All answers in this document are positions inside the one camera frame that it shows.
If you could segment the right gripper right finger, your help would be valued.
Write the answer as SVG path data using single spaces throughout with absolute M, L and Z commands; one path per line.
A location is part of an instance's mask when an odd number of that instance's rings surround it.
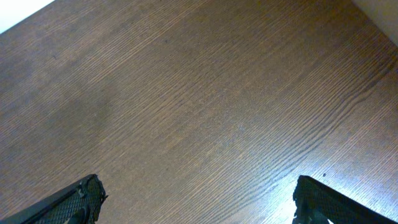
M 397 224 L 307 175 L 298 178 L 293 200 L 293 224 Z

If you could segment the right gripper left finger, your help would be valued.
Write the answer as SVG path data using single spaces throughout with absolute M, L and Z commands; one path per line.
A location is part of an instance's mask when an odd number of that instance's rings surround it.
M 1 223 L 95 224 L 106 198 L 102 182 L 96 174 L 90 174 Z

